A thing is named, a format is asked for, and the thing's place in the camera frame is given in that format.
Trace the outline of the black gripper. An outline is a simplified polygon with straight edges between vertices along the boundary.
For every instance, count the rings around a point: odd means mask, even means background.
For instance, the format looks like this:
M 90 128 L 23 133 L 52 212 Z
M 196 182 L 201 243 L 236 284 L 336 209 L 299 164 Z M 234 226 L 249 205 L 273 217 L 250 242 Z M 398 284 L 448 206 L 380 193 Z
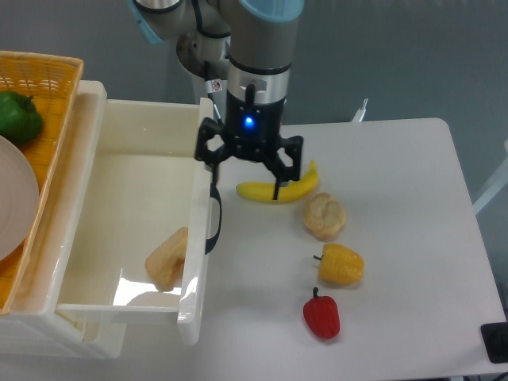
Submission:
M 263 162 L 275 177 L 272 200 L 279 199 L 282 183 L 299 181 L 301 175 L 302 136 L 282 138 L 279 135 L 285 99 L 275 103 L 248 105 L 239 98 L 226 93 L 225 125 L 205 117 L 198 129 L 194 158 L 203 162 L 212 175 L 212 184 L 217 186 L 220 164 L 229 157 Z M 220 137 L 223 144 L 209 149 L 208 142 Z M 285 164 L 279 150 L 290 159 Z

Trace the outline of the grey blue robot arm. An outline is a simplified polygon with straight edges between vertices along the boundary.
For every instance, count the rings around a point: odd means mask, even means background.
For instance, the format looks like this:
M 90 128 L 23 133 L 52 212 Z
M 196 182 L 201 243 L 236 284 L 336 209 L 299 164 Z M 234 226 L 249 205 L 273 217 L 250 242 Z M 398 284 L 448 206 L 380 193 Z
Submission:
M 287 99 L 302 1 L 131 1 L 141 31 L 151 42 L 194 33 L 202 77 L 227 62 L 225 112 L 205 118 L 194 157 L 214 176 L 230 157 L 262 163 L 283 183 L 301 173 L 303 139 L 279 129 Z

